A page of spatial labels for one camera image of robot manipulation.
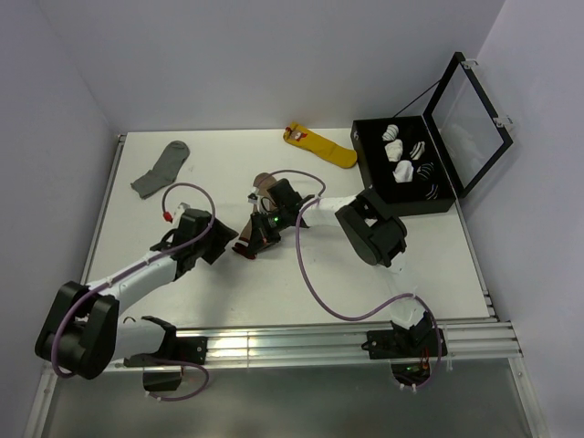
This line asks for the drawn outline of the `tan sock with red cuff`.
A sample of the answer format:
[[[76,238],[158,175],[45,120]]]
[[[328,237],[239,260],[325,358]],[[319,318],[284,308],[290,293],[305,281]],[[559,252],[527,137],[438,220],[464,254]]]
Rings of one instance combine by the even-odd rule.
[[[263,196],[268,196],[269,193],[266,191],[266,189],[269,186],[273,185],[275,182],[276,182],[276,178],[273,175],[269,175],[266,172],[262,172],[262,173],[259,173],[255,177],[254,182],[253,182],[253,186],[254,187],[258,187],[260,189],[260,193]],[[243,256],[244,258],[246,258],[244,256],[244,251],[245,251],[245,248],[247,247],[247,245],[245,245],[245,244],[238,244],[237,241],[236,241],[235,244],[234,244],[234,246],[232,247],[232,249],[237,254],[239,254],[240,256]]]

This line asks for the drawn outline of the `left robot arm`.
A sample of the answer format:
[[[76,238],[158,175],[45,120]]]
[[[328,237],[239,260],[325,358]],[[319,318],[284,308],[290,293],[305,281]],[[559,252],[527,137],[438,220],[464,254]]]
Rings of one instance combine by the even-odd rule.
[[[87,380],[118,358],[146,355],[157,364],[171,362],[178,352],[173,324],[147,316],[125,327],[120,315],[194,269],[198,260],[214,263],[237,235],[211,213],[186,209],[140,261],[86,285],[62,285],[37,337],[36,355],[65,378]]]

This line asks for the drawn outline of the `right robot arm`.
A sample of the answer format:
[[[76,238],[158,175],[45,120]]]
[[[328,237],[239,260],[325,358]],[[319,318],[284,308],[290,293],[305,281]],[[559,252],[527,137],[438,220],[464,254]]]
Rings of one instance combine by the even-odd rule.
[[[312,297],[329,315],[360,322],[388,309],[397,350],[412,356],[425,346],[426,336],[436,328],[435,317],[404,274],[407,229],[374,190],[349,197],[325,197],[323,193],[303,197],[289,180],[267,175],[255,183],[248,201],[254,208],[233,246],[237,254],[255,259],[278,244],[283,231],[292,228],[300,274]],[[385,269],[384,276],[396,295],[360,316],[342,315],[329,307],[311,284],[301,254],[300,232],[315,226],[339,227],[362,262]]]

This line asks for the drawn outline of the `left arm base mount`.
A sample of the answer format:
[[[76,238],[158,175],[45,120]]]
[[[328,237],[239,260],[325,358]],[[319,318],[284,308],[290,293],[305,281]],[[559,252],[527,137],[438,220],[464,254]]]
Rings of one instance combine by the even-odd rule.
[[[152,368],[160,366],[179,367],[178,371],[144,371],[142,386],[149,394],[165,399],[184,399],[176,392],[183,383],[186,368],[200,370],[203,382],[193,393],[198,395],[208,386],[210,376],[204,367],[207,353],[207,337],[176,338],[168,346],[153,353],[140,353],[123,360],[126,368]]]

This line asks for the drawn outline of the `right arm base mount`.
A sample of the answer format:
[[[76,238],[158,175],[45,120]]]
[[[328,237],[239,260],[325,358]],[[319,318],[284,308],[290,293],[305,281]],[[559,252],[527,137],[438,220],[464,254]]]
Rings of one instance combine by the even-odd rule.
[[[370,330],[361,349],[366,351],[370,360],[407,360],[437,358],[439,353],[448,352],[442,338],[443,331],[435,328],[405,329],[395,326],[392,329]]]

